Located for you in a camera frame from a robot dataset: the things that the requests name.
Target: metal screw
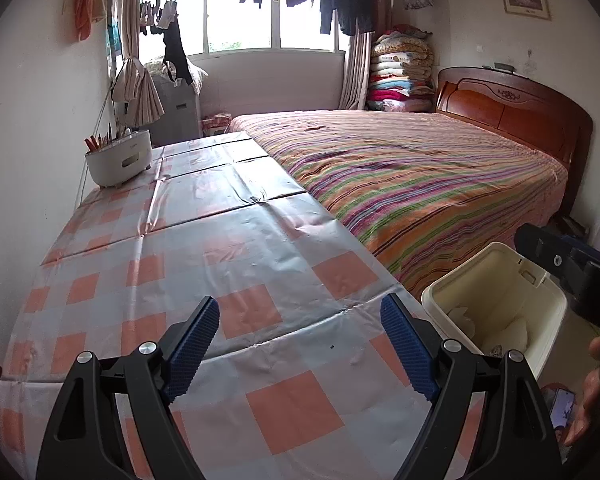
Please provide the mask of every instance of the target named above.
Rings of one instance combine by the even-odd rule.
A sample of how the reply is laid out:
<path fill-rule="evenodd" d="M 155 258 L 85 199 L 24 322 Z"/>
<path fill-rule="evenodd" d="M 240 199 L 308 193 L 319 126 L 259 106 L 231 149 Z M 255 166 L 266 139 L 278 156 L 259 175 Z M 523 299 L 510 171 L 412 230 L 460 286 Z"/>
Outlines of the metal screw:
<path fill-rule="evenodd" d="M 138 350 L 141 354 L 147 355 L 154 353 L 156 348 L 158 348 L 158 346 L 153 341 L 147 341 L 146 343 L 142 343 L 138 347 Z"/>
<path fill-rule="evenodd" d="M 93 354 L 91 352 L 85 351 L 85 352 L 80 352 L 78 354 L 78 357 L 75 358 L 75 360 L 78 361 L 81 365 L 83 365 L 83 364 L 91 361 L 92 357 L 93 357 Z"/>
<path fill-rule="evenodd" d="M 521 363 L 525 360 L 525 357 L 522 355 L 522 352 L 519 350 L 509 350 L 509 359 L 515 361 L 517 363 Z"/>
<path fill-rule="evenodd" d="M 444 344 L 445 350 L 449 352 L 459 352 L 462 349 L 462 345 L 455 339 L 447 339 Z"/>

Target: wooden headboard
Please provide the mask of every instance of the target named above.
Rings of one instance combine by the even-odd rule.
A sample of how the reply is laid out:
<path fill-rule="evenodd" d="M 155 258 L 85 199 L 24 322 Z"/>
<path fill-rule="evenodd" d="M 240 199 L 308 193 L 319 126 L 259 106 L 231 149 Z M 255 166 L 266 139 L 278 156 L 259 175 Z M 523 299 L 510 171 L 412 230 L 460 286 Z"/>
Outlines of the wooden headboard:
<path fill-rule="evenodd" d="M 569 214 L 587 163 L 593 121 L 579 105 L 547 86 L 485 68 L 438 74 L 436 112 L 541 150 L 569 171 L 560 213 Z"/>

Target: human hand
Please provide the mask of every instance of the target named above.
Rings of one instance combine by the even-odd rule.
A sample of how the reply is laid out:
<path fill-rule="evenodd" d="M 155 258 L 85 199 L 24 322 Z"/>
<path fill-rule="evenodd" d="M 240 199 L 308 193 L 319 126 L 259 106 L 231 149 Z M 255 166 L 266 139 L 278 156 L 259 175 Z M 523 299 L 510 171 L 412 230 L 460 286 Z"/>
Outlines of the human hand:
<path fill-rule="evenodd" d="M 589 344 L 589 354 L 600 361 L 600 336 Z M 575 444 L 589 429 L 592 409 L 600 398 L 600 368 L 596 368 L 587 375 L 582 385 L 582 391 L 582 403 L 578 407 L 567 438 L 564 439 L 565 446 Z"/>

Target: table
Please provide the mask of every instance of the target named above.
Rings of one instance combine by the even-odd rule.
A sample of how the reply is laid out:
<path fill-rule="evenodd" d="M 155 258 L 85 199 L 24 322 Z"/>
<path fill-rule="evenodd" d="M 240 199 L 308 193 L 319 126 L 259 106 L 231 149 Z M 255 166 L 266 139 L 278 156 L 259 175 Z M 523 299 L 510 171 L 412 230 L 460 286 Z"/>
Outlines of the table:
<path fill-rule="evenodd" d="M 391 479 L 429 404 L 379 322 L 389 292 L 426 317 L 246 134 L 157 148 L 149 170 L 94 190 L 40 265 L 0 381 L 2 449 L 33 479 L 76 355 L 127 354 L 211 295 L 220 329 L 171 405 L 206 478 Z M 126 396 L 118 405 L 136 474 L 150 478 Z"/>

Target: wall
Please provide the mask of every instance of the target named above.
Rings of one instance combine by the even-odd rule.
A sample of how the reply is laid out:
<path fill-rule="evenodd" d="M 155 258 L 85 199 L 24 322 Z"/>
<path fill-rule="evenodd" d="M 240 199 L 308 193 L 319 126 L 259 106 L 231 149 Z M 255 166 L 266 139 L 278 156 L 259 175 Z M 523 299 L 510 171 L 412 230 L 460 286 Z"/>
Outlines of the wall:
<path fill-rule="evenodd" d="M 589 161 L 572 216 L 591 227 L 594 235 L 600 226 L 600 18 L 595 10 L 587 0 L 548 0 L 552 19 L 547 21 L 507 14 L 502 0 L 434 2 L 438 9 L 408 16 L 433 31 L 432 45 L 441 52 L 441 66 L 446 66 L 447 49 L 448 66 L 507 62 L 570 97 L 591 115 Z M 401 16 L 398 5 L 394 2 L 394 20 Z M 483 53 L 477 45 L 484 46 Z"/>
<path fill-rule="evenodd" d="M 270 50 L 191 60 L 209 74 L 200 93 L 203 116 L 330 110 L 340 101 L 344 54 Z"/>
<path fill-rule="evenodd" d="M 36 267 L 74 209 L 83 139 L 106 95 L 106 25 L 76 43 L 73 2 L 13 0 L 0 18 L 0 363 Z M 103 130 L 109 118 L 107 109 Z"/>

